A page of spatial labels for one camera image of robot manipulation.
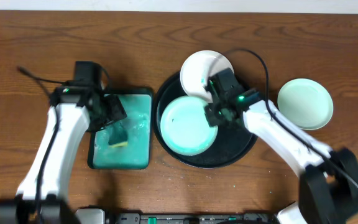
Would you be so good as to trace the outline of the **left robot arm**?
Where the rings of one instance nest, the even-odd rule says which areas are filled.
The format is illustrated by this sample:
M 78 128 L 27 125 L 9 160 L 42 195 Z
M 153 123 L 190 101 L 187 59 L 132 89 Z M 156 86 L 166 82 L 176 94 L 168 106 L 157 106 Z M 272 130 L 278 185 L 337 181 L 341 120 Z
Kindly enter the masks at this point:
M 0 223 L 79 223 L 68 205 L 68 185 L 85 132 L 126 117 L 115 92 L 93 86 L 57 87 L 49 94 L 45 133 L 34 162 L 12 199 L 0 198 Z

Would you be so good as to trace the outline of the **pale green plate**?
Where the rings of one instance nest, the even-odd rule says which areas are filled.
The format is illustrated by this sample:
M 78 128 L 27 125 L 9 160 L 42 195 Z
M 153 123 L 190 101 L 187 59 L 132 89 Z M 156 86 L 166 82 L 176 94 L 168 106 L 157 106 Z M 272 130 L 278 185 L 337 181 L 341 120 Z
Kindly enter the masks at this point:
M 205 100 L 181 96 L 163 111 L 160 132 L 165 144 L 175 153 L 195 156 L 205 152 L 218 135 L 218 127 L 206 120 Z
M 324 86 L 307 78 L 290 80 L 278 92 L 280 112 L 304 130 L 327 125 L 334 113 L 334 103 Z

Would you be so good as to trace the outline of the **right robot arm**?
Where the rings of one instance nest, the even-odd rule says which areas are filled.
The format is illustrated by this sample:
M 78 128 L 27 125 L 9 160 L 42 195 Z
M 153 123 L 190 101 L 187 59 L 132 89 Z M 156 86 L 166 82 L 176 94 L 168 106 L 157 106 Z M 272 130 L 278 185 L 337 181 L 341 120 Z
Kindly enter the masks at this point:
M 211 81 L 205 108 L 212 126 L 236 124 L 266 142 L 299 180 L 298 201 L 279 211 L 279 223 L 345 223 L 358 214 L 358 161 L 334 151 L 286 119 L 257 90 Z

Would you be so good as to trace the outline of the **white plate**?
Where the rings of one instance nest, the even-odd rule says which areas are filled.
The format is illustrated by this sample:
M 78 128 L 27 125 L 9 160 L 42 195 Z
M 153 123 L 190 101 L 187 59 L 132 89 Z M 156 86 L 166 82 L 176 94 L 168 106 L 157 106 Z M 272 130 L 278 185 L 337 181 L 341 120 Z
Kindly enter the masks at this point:
M 195 96 L 212 102 L 211 93 L 206 91 L 209 77 L 233 66 L 230 61 L 219 52 L 202 50 L 190 55 L 183 63 L 180 70 L 180 83 L 188 96 Z

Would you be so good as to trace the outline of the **green and yellow sponge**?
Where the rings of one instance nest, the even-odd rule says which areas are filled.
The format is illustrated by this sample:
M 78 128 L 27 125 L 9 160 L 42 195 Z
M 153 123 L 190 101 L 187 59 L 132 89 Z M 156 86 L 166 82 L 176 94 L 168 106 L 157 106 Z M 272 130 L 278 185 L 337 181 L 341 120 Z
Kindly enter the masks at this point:
M 109 130 L 110 147 L 124 147 L 128 143 L 128 133 L 122 126 L 111 126 Z

